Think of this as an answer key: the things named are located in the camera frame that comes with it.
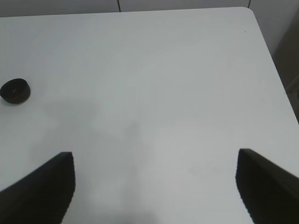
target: white wall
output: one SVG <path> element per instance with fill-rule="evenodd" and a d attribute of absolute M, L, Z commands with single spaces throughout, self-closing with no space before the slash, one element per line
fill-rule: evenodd
<path fill-rule="evenodd" d="M 120 0 L 121 10 L 152 11 L 186 8 L 247 7 L 249 0 Z"/>
<path fill-rule="evenodd" d="M 299 0 L 252 0 L 250 8 L 256 15 L 270 52 L 273 54 L 299 7 Z"/>
<path fill-rule="evenodd" d="M 0 0 L 0 17 L 118 12 L 117 0 Z"/>

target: black lid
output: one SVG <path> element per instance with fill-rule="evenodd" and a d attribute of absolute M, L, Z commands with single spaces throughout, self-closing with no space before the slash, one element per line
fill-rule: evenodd
<path fill-rule="evenodd" d="M 11 104 L 20 104 L 29 98 L 30 87 L 24 79 L 16 78 L 1 87 L 0 96 Z"/>

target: black bottle cap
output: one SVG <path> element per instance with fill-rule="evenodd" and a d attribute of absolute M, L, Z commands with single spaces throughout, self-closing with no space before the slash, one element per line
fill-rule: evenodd
<path fill-rule="evenodd" d="M 30 97 L 30 87 L 22 78 L 5 83 L 0 89 L 0 96 L 11 104 L 21 104 Z"/>

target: white table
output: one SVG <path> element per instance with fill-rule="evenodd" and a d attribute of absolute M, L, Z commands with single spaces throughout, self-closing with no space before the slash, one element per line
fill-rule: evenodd
<path fill-rule="evenodd" d="M 239 148 L 299 175 L 299 127 L 246 8 L 0 19 L 0 189 L 61 151 L 64 224 L 250 224 Z"/>

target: black plastic piece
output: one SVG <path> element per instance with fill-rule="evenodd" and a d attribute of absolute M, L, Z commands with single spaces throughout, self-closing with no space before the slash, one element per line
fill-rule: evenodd
<path fill-rule="evenodd" d="M 251 149 L 240 149 L 240 196 L 255 224 L 299 224 L 299 179 Z"/>
<path fill-rule="evenodd" d="M 0 192 L 0 224 L 60 224 L 74 190 L 72 153 L 60 153 Z"/>
<path fill-rule="evenodd" d="M 16 78 L 5 83 L 0 89 L 0 96 L 11 104 L 21 104 L 30 97 L 28 83 L 22 78 Z"/>

